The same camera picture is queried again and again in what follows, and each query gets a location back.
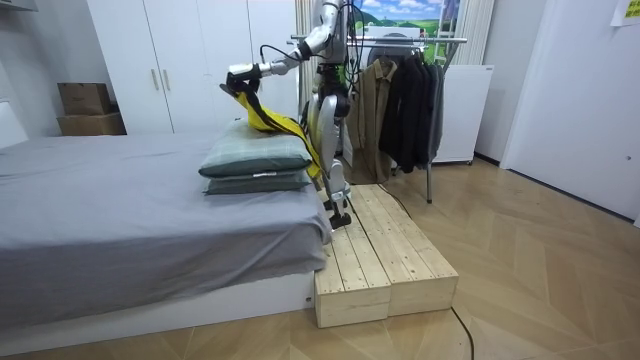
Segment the white bed frame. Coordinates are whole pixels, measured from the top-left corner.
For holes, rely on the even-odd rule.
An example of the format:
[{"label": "white bed frame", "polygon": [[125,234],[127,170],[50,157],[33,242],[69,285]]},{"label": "white bed frame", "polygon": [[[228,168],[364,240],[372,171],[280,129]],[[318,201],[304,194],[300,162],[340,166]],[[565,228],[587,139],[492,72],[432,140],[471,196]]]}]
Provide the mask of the white bed frame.
[{"label": "white bed frame", "polygon": [[313,272],[201,296],[0,333],[0,356],[215,324],[313,307]]}]

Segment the wooden floor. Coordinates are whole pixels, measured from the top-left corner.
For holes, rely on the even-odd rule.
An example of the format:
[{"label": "wooden floor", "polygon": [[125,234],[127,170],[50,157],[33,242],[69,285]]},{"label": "wooden floor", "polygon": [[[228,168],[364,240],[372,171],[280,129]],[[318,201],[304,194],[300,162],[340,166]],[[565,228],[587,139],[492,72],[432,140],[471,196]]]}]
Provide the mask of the wooden floor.
[{"label": "wooden floor", "polygon": [[[640,359],[640,229],[476,160],[387,184],[460,274],[476,359]],[[313,311],[11,359],[469,359],[451,311],[317,329]]]}]

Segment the robot leg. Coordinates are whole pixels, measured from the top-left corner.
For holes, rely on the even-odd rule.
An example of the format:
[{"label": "robot leg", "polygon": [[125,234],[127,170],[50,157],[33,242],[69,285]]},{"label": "robot leg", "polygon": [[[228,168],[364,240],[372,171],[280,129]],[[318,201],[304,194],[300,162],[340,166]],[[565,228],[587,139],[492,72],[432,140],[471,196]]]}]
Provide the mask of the robot leg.
[{"label": "robot leg", "polygon": [[334,158],[342,121],[342,118],[335,116],[337,106],[337,96],[325,97],[320,106],[319,96],[314,94],[309,101],[307,113],[309,137],[320,155],[325,191],[329,197],[329,204],[325,204],[325,208],[334,211],[330,219],[333,229],[351,224],[351,216],[345,211],[350,193],[349,184],[344,179],[342,162]]}]

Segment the gray bed sheet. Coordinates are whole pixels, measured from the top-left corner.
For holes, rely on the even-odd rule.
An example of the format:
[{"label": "gray bed sheet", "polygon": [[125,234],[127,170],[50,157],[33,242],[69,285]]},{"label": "gray bed sheet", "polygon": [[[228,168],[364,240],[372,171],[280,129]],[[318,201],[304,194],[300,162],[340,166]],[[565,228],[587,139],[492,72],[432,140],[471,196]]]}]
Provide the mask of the gray bed sheet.
[{"label": "gray bed sheet", "polygon": [[313,187],[205,196],[215,136],[0,149],[0,331],[324,267]]}]

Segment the gray pillow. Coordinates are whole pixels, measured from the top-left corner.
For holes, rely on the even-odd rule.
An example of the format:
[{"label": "gray pillow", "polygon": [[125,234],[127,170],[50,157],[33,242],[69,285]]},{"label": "gray pillow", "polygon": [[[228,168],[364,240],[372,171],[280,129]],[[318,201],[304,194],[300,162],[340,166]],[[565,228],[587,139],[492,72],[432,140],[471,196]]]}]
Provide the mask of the gray pillow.
[{"label": "gray pillow", "polygon": [[270,171],[304,170],[311,155],[297,136],[263,133],[246,120],[233,121],[202,162],[200,175],[223,178]]},{"label": "gray pillow", "polygon": [[207,195],[215,195],[298,190],[311,184],[311,179],[305,170],[256,175],[253,178],[232,176],[223,179],[211,179],[205,193]]}]

